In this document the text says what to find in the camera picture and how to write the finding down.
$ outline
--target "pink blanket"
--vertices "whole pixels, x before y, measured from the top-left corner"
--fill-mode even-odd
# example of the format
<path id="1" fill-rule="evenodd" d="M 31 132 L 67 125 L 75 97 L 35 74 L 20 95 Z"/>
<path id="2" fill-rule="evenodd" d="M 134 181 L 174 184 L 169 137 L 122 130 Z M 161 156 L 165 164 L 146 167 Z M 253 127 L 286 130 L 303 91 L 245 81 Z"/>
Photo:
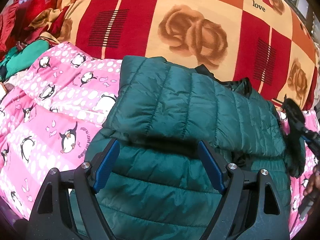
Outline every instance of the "pink blanket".
<path id="1" fill-rule="evenodd" d="M 286 115 L 284 113 L 279 113 L 279 115 L 282 119 L 282 127 L 284 131 L 289 133 L 290 128 Z M 316 112 L 314 110 L 303 111 L 303 115 L 306 119 L 305 126 L 312 131 L 319 132 L 320 126 L 316 117 Z M 293 238 L 307 221 L 307 219 L 300 221 L 298 206 L 301 204 L 301 200 L 303 199 L 303 191 L 308 184 L 308 179 L 312 174 L 313 167 L 318 163 L 318 160 L 315 158 L 314 154 L 310 151 L 306 144 L 305 146 L 306 165 L 304 167 L 304 173 L 298 179 L 291 177 L 291 210 L 289 218 L 290 238 Z"/>
<path id="2" fill-rule="evenodd" d="M 0 105 L 0 195 L 29 218 L 48 171 L 79 166 L 116 101 L 121 60 L 71 43 L 42 54 Z"/>

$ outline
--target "green puffer jacket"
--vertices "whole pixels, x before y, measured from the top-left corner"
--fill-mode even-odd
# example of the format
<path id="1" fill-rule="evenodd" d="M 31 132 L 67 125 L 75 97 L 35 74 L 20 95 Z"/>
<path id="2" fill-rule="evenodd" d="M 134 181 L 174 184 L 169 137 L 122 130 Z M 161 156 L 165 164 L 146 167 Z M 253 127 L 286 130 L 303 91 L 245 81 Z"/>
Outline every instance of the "green puffer jacket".
<path id="1" fill-rule="evenodd" d="M 244 81 L 234 84 L 230 90 L 162 57 L 124 57 L 119 97 L 85 156 L 90 161 L 110 138 L 120 141 L 113 172 L 96 195 L 117 237 L 201 237 L 221 196 L 196 155 L 200 140 L 227 162 L 237 155 L 249 169 L 266 168 L 289 213 L 287 171 L 294 176 L 303 172 L 304 143 L 293 161 L 273 105 L 254 90 L 242 95 Z M 70 197 L 77 228 L 85 234 L 75 194 Z"/>

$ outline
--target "silver bolt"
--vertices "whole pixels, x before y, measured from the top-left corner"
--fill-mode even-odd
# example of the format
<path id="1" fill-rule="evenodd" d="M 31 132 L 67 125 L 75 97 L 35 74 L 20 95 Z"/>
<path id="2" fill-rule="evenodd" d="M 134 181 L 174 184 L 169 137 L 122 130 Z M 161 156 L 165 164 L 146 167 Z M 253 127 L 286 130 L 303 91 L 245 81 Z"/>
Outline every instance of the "silver bolt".
<path id="1" fill-rule="evenodd" d="M 266 169 L 262 169 L 261 173 L 262 175 L 265 175 L 265 176 L 269 174 L 269 172 Z"/>
<path id="2" fill-rule="evenodd" d="M 228 164 L 228 168 L 231 169 L 231 170 L 235 170 L 237 168 L 237 165 L 234 164 L 234 163 L 229 163 Z"/>
<path id="3" fill-rule="evenodd" d="M 81 164 L 81 168 L 83 168 L 83 169 L 87 169 L 87 168 L 89 168 L 89 166 L 90 166 L 90 163 L 82 163 Z"/>
<path id="4" fill-rule="evenodd" d="M 50 173 L 51 175 L 56 174 L 56 173 L 57 173 L 57 168 L 52 168 L 52 169 L 49 171 L 49 173 Z"/>

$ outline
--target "green cloth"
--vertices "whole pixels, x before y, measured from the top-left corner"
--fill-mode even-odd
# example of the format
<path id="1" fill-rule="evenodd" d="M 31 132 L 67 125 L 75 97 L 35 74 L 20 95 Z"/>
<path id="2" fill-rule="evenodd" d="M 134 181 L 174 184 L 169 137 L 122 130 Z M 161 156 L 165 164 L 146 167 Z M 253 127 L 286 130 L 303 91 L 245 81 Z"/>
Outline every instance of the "green cloth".
<path id="1" fill-rule="evenodd" d="M 252 90 L 248 98 L 210 77 L 162 57 L 126 56 L 116 104 L 94 137 L 85 160 L 101 152 L 110 138 L 120 155 L 106 187 L 96 196 L 116 237 L 126 240 L 199 239 L 220 201 L 196 154 L 206 140 L 227 162 L 234 153 L 266 168 L 287 215 L 290 178 L 304 167 L 289 162 L 274 107 Z M 85 229 L 74 192 L 77 228 Z"/>
<path id="2" fill-rule="evenodd" d="M 16 47 L 10 49 L 0 62 L 0 81 L 3 82 L 19 71 L 29 68 L 48 49 L 49 43 L 44 40 L 31 43 L 21 52 L 18 52 Z"/>

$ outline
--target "blue gripper pad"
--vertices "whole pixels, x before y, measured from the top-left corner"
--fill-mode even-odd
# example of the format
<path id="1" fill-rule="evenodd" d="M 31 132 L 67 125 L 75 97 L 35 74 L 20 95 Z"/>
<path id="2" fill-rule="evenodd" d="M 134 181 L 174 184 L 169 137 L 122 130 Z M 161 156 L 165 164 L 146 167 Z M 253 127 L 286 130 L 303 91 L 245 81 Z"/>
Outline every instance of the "blue gripper pad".
<path id="1" fill-rule="evenodd" d="M 95 178 L 96 181 L 92 187 L 95 194 L 97 194 L 102 188 L 106 186 L 111 170 L 119 156 L 119 153 L 120 153 L 120 144 L 117 140 L 115 140 L 110 150 L 106 154 L 106 157 L 101 162 L 100 167 L 97 169 L 96 178 Z"/>
<path id="2" fill-rule="evenodd" d="M 203 141 L 198 143 L 198 155 L 202 162 L 205 171 L 208 174 L 209 180 L 215 190 L 223 194 L 226 187 L 223 183 L 223 174 L 219 166 L 212 157 L 210 151 L 207 149 Z"/>

